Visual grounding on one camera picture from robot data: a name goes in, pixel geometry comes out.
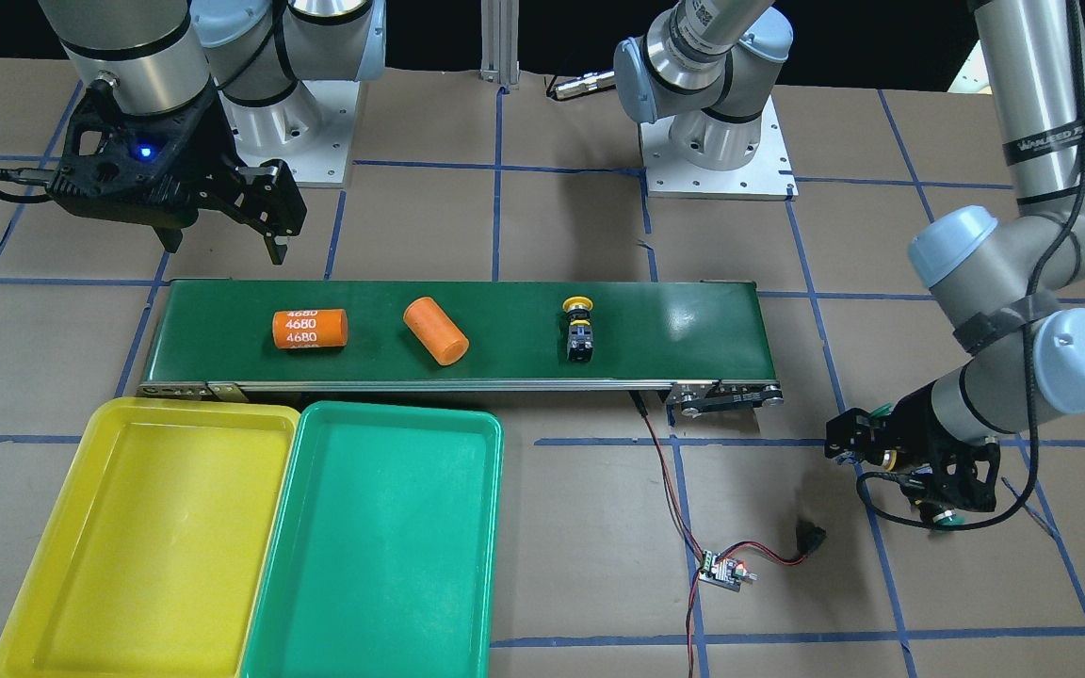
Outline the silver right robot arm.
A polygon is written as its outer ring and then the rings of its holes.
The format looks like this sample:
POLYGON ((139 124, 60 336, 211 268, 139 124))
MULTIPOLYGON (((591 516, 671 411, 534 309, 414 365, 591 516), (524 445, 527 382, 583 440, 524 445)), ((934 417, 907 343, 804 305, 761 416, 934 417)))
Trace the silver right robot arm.
POLYGON ((78 218, 139 223, 175 253, 202 212, 253 229, 284 261, 307 207, 336 182, 327 154, 350 106, 312 85, 362 84, 386 65, 383 1, 43 1, 79 73, 58 165, 16 171, 78 218))

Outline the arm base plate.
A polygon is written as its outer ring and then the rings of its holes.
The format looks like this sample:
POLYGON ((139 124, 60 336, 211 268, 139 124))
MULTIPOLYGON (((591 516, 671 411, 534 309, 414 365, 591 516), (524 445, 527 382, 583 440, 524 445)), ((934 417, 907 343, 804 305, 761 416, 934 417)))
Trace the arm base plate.
POLYGON ((247 166, 283 159, 299 187, 348 183, 365 84, 307 81, 282 102, 246 107, 222 98, 237 153, 247 166))
POLYGON ((736 201, 800 196, 773 98, 752 121, 718 121, 693 111, 639 124, 638 132, 651 196, 736 201))

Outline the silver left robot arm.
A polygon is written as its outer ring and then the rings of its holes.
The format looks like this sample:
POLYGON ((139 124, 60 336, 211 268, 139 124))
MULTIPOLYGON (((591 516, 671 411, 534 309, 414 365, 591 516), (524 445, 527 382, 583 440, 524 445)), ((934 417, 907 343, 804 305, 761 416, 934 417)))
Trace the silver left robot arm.
MULTIPOLYGON (((970 205, 940 216, 908 248, 968 362, 888 412, 827 422, 825 455, 868 463, 899 485, 922 526, 949 510, 997 523, 1000 438, 1024 434, 1036 490, 1039 426, 1085 412, 1085 308, 1060 289, 1085 279, 1085 30, 1077 1, 970 1, 990 68, 1000 151, 1019 215, 970 205)), ((770 1, 680 1, 620 42, 614 74, 633 121, 671 120, 694 166, 733 170, 760 139, 763 105, 792 27, 770 1)))

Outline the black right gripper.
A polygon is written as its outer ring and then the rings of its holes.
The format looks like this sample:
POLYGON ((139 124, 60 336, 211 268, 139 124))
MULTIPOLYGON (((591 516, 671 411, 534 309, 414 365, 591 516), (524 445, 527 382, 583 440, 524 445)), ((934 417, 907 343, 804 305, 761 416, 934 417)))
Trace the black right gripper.
POLYGON ((44 193, 79 218, 150 226, 166 253, 180 250, 200 212, 220 212, 263 236, 275 266, 307 216, 284 159, 244 167, 238 158, 212 84, 173 111, 130 115, 115 86, 91 82, 44 193))

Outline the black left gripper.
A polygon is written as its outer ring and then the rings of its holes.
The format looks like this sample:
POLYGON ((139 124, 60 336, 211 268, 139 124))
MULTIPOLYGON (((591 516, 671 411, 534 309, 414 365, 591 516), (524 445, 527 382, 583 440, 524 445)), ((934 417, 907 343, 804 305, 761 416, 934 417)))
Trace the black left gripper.
MULTIPOLYGON (((827 459, 857 466, 866 463, 863 452, 867 413, 852 408, 827 421, 827 459)), ((972 512, 996 509, 999 440, 991 435, 981 435, 978 442, 953 437, 931 408, 931 387, 922 387, 893 405, 888 425, 897 443, 897 457, 890 469, 875 466, 875 471, 857 477, 856 491, 867 507, 873 506, 866 483, 882 479, 899 485, 899 492, 916 509, 923 502, 972 512)))

